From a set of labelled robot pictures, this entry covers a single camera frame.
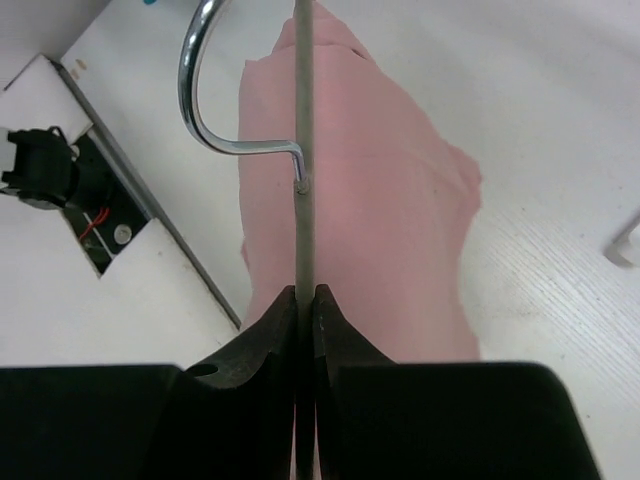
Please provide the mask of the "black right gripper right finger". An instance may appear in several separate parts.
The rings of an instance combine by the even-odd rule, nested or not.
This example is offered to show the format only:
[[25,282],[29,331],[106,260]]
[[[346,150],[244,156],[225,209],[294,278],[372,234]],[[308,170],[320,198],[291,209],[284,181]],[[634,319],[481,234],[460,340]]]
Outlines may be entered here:
[[325,479],[597,479],[570,395],[531,362],[396,363],[344,317],[313,307]]

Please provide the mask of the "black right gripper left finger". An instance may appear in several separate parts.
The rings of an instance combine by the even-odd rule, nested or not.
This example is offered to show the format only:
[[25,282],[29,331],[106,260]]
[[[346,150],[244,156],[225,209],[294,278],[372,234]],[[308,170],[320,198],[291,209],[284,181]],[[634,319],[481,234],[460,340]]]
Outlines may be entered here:
[[5,479],[286,479],[297,308],[261,319],[188,369],[5,368]]

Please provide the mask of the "pink trousers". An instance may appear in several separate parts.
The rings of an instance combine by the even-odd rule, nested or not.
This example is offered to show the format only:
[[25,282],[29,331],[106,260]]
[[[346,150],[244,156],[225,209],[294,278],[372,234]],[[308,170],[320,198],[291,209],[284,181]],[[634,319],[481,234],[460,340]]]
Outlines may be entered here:
[[[480,360],[459,298],[459,260],[481,205],[477,163],[441,138],[347,25],[312,1],[315,280],[346,319],[400,362]],[[295,21],[247,61],[240,140],[294,134]],[[242,254],[252,295],[242,330],[294,283],[290,156],[240,157]]]

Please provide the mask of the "grey clothes hanger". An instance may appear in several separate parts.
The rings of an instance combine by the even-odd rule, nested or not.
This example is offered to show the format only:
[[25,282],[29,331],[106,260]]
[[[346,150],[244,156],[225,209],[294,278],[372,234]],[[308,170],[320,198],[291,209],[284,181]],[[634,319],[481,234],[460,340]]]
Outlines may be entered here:
[[207,148],[234,156],[288,153],[294,169],[295,299],[298,319],[298,363],[295,407],[295,477],[312,479],[315,467],[315,403],[311,381],[312,303],[315,295],[315,214],[313,189],[313,8],[297,1],[295,26],[296,139],[240,141],[216,135],[204,123],[198,102],[198,81],[204,50],[225,1],[201,1],[185,35],[177,76],[179,108],[190,134]]

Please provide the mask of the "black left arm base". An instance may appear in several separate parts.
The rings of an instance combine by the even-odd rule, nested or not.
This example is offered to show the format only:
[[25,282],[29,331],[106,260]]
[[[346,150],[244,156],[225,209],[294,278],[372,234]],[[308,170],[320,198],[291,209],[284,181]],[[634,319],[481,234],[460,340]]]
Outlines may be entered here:
[[151,216],[123,183],[114,155],[95,129],[82,135],[74,147],[78,192],[63,216],[91,266],[102,275]]

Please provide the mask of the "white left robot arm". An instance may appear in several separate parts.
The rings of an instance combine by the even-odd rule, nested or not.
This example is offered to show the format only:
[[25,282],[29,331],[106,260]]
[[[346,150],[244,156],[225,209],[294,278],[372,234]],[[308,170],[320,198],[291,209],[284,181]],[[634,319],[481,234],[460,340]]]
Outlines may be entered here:
[[1,171],[1,193],[41,210],[63,210],[78,183],[74,152],[58,126],[9,131],[14,165]]

